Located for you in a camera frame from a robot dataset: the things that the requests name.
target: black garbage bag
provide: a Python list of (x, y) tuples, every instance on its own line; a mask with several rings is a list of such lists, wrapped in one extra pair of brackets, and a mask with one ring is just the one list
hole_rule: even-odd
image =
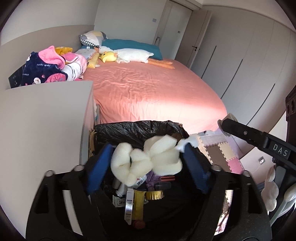
[[(95, 153), (99, 153), (105, 143), (114, 146), (121, 142), (130, 143), (133, 148), (143, 149), (144, 142), (155, 136), (171, 135), (177, 140), (188, 138), (188, 133), (181, 124), (172, 121), (137, 121), (100, 124), (95, 126)], [(197, 155), (206, 158), (197, 149)], [(164, 198), (149, 201), (144, 205), (144, 221), (146, 228), (135, 230), (124, 221), (124, 208), (116, 208), (112, 204), (112, 195), (108, 187), (113, 182), (113, 174), (109, 168), (102, 189), (95, 193), (96, 204), (106, 234), (110, 240), (124, 241), (181, 241), (190, 237), (195, 226), (205, 195), (198, 190), (191, 174), (183, 162), (183, 169), (175, 175), (172, 187), (164, 191)]]

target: yellow plush duck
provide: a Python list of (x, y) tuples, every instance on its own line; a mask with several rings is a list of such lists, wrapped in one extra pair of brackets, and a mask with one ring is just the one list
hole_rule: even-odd
[(113, 52), (104, 52), (100, 59), (103, 61), (103, 63), (105, 62), (114, 62), (117, 59), (117, 53), (113, 53)]

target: pile of clothes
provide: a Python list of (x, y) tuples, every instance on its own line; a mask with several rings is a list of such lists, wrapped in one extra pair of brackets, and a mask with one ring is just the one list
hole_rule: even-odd
[(21, 86), (80, 80), (86, 68), (85, 57), (72, 53), (71, 48), (55, 49), (50, 46), (30, 54), (23, 71)]

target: teal pillow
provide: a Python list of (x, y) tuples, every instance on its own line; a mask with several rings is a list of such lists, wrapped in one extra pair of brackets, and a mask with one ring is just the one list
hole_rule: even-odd
[(163, 60), (159, 47), (156, 45), (140, 43), (133, 40), (123, 40), (123, 39), (106, 39), (103, 41), (102, 46), (106, 46), (112, 50), (117, 49), (142, 49), (146, 50), (154, 55), (150, 58)]

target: white wardrobe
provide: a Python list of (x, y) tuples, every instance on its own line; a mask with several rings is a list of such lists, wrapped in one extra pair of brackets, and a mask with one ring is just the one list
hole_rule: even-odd
[[(192, 65), (238, 121), (269, 132), (296, 85), (296, 33), (260, 14), (219, 6), (212, 10)], [(243, 154), (252, 149), (235, 138)]]

